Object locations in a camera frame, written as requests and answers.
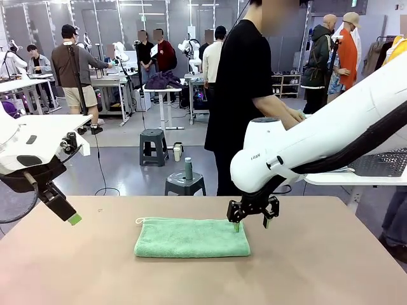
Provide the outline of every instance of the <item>black backpack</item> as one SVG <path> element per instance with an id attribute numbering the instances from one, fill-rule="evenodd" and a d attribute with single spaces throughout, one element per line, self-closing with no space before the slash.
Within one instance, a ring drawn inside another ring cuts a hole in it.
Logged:
<path id="1" fill-rule="evenodd" d="M 178 60 L 177 60 L 177 54 L 176 51 L 174 50 L 174 48 L 172 48 L 172 51 L 174 51 L 174 58 L 172 59 L 172 63 L 171 63 L 171 70 L 174 70 L 177 67 L 178 64 Z"/>

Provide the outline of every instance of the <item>beige cap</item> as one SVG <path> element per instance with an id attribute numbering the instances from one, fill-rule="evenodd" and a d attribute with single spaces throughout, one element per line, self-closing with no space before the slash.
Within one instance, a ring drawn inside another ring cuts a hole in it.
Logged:
<path id="1" fill-rule="evenodd" d="M 359 25 L 359 20 L 360 20 L 359 14 L 355 13 L 354 11 L 351 11 L 350 13 L 346 13 L 343 16 L 343 21 L 353 24 L 358 29 L 361 28 L 361 26 Z"/>

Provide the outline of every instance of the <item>white cup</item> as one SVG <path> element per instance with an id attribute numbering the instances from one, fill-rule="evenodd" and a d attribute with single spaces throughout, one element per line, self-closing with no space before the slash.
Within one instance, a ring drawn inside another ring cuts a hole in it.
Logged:
<path id="1" fill-rule="evenodd" d="M 176 162 L 180 161 L 181 160 L 181 148 L 180 147 L 174 147 L 173 151 L 174 151 L 175 161 Z"/>

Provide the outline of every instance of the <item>black cap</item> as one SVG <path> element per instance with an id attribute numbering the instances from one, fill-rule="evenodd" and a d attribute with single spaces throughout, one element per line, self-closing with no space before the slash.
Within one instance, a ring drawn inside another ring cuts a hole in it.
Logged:
<path id="1" fill-rule="evenodd" d="M 61 29 L 62 37 L 72 37 L 73 35 L 78 35 L 76 28 L 70 24 L 65 24 Z"/>
<path id="2" fill-rule="evenodd" d="M 216 34 L 220 34 L 220 35 L 225 36 L 226 35 L 226 28 L 223 25 L 220 25 L 215 30 L 215 37 L 216 37 Z"/>

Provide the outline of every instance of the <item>khaki shorts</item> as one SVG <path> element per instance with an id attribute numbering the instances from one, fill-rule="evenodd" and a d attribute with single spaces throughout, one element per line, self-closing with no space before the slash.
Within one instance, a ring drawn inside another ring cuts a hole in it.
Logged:
<path id="1" fill-rule="evenodd" d="M 66 102 L 69 107 L 80 107 L 81 99 L 79 97 L 79 90 L 77 88 L 62 88 L 65 93 Z M 92 86 L 82 87 L 85 104 L 87 107 L 97 105 L 96 94 Z"/>

